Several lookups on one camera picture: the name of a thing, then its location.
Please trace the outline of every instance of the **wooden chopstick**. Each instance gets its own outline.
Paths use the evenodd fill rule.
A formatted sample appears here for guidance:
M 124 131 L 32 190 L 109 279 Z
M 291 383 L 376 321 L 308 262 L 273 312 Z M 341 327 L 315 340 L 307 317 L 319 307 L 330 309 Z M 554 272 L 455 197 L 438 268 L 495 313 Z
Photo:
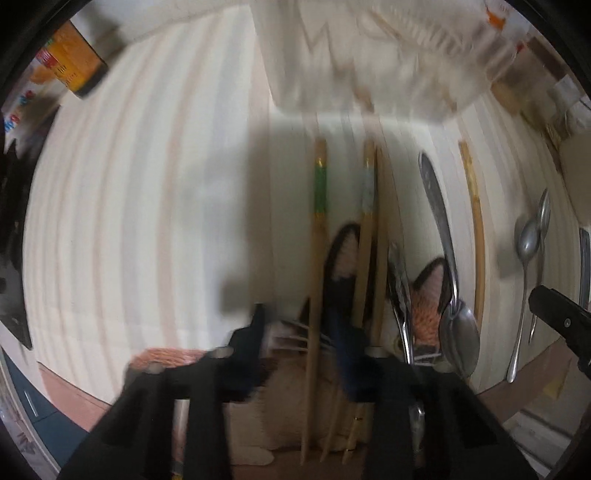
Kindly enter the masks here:
M 359 234 L 359 248 L 357 255 L 357 278 L 353 293 L 353 310 L 351 314 L 352 324 L 356 327 L 363 325 L 363 313 L 365 311 L 365 297 L 367 295 L 369 263 L 371 260 L 371 242 L 374 231 L 374 190 L 375 190 L 375 143 L 366 140 L 363 148 L 363 196 L 361 231 Z M 336 398 L 332 406 L 329 433 L 326 437 L 320 461 L 324 461 L 330 452 L 333 438 L 335 437 L 340 412 L 345 402 L 342 389 L 337 390 Z
M 388 213 L 386 209 L 387 196 L 384 176 L 384 154 L 381 147 L 376 150 L 376 185 L 378 191 L 378 242 L 376 252 L 376 271 L 374 287 L 374 318 L 371 324 L 370 341 L 372 345 L 379 345 L 384 321 L 384 306 L 386 301 L 386 281 L 388 277 Z M 347 439 L 347 446 L 343 454 L 343 464 L 347 464 L 355 447 L 364 417 L 369 417 L 370 406 L 358 404 Z
M 320 350 L 320 316 L 322 314 L 322 286 L 324 256 L 328 239 L 326 222 L 326 140 L 316 140 L 314 148 L 314 219 L 311 236 L 310 317 L 308 321 L 308 353 L 304 392 L 304 425 L 301 433 L 300 463 L 306 461 L 310 449 L 310 435 L 314 424 L 314 397 Z
M 482 222 L 482 207 L 480 205 L 480 195 L 478 193 L 478 182 L 474 173 L 474 165 L 468 143 L 461 140 L 458 143 L 460 155 L 466 172 L 466 181 L 468 183 L 468 192 L 470 193 L 470 204 L 472 207 L 472 221 L 474 223 L 474 246 L 476 252 L 476 291 L 474 293 L 474 316 L 478 323 L 478 328 L 482 326 L 482 315 L 484 313 L 484 296 L 486 283 L 486 251 L 484 240 L 484 224 Z

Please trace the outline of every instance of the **metal spoon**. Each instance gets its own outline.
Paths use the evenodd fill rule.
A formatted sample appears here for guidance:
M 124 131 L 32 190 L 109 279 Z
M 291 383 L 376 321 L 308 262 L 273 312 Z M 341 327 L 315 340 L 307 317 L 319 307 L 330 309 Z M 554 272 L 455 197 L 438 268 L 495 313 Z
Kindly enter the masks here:
M 524 225 L 515 250 L 517 257 L 523 265 L 523 297 L 521 299 L 521 315 L 519 316 L 519 327 L 517 329 L 517 339 L 513 346 L 513 353 L 511 360 L 509 360 L 509 367 L 507 368 L 506 380 L 511 383 L 517 376 L 517 363 L 519 361 L 519 348 L 521 347 L 521 335 L 523 332 L 523 317 L 525 315 L 525 300 L 527 298 L 527 265 L 531 259 L 534 258 L 540 247 L 540 231 L 538 230 L 537 219 L 532 218 Z
M 545 189 L 544 193 L 542 193 L 542 196 L 540 197 L 537 224 L 538 230 L 540 230 L 540 258 L 538 259 L 538 278 L 535 283 L 536 286 L 541 285 L 542 279 L 544 278 L 544 263 L 546 259 L 544 239 L 546 238 L 548 228 L 550 227 L 550 194 L 548 193 L 548 189 Z M 532 314 L 530 337 L 528 338 L 527 343 L 531 343 L 531 339 L 534 337 L 535 324 L 537 323 L 537 321 L 538 317 Z
M 452 299 L 439 322 L 439 340 L 443 355 L 463 377 L 469 377 L 476 369 L 480 355 L 480 334 L 474 314 L 459 297 L 456 256 L 453 251 L 452 234 L 447 221 L 447 212 L 441 188 L 431 160 L 425 152 L 418 158 L 418 168 L 423 186 L 435 217 L 443 254 L 447 260 L 452 283 Z

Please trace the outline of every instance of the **blue cabinet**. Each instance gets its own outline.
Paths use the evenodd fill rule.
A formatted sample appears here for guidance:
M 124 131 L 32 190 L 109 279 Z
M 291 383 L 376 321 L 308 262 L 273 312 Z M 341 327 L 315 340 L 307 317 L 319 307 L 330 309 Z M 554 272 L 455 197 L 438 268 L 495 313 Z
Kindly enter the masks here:
M 27 380 L 6 352 L 4 358 L 12 383 L 37 435 L 61 467 L 71 457 L 80 442 L 86 437 L 86 430 L 71 421 Z
M 12 378 L 12 383 L 17 391 L 18 398 L 21 401 L 27 416 L 32 423 L 42 420 L 52 413 L 57 412 L 57 409 L 49 402 L 45 396 L 39 392 L 32 383 L 27 380 L 27 377 L 22 374 L 18 367 L 10 360 L 10 357 L 4 352 L 8 372 Z

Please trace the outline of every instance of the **label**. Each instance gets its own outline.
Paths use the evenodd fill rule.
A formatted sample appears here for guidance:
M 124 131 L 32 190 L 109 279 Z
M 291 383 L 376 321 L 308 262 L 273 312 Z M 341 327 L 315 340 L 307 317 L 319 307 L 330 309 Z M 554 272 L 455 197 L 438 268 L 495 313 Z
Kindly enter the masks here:
M 37 53 L 37 60 L 72 92 L 80 90 L 102 64 L 71 22 L 66 22 L 53 34 Z
M 4 132 L 8 133 L 21 123 L 22 110 L 35 98 L 35 92 L 27 90 L 18 97 L 18 103 L 15 109 L 4 119 Z

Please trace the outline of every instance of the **cabinet handle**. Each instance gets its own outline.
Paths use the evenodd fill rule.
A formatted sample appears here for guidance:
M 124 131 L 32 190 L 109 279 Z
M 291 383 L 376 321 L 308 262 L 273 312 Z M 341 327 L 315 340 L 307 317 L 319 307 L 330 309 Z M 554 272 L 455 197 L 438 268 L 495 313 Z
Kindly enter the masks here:
M 38 417 L 39 414 L 37 413 L 37 409 L 35 408 L 35 405 L 33 405 L 33 402 L 31 401 L 31 397 L 29 396 L 29 392 L 27 390 L 24 390 L 24 392 L 25 392 L 25 397 L 27 398 L 27 401 L 29 402 L 29 406 L 31 407 L 31 410 L 33 411 L 33 415 Z

